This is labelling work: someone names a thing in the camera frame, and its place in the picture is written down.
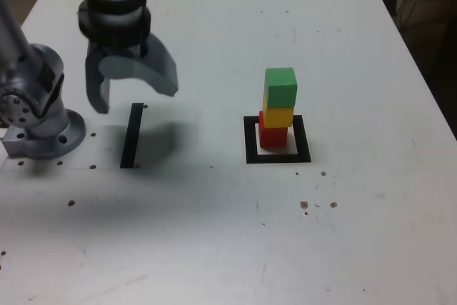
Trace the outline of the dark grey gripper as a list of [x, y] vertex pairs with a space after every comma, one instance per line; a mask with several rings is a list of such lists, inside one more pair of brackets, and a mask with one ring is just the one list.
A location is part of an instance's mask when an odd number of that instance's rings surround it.
[[133, 46], [107, 46], [89, 39], [85, 71], [86, 94], [99, 114], [109, 112], [109, 79], [139, 79], [166, 96], [179, 90], [176, 62], [153, 34]]

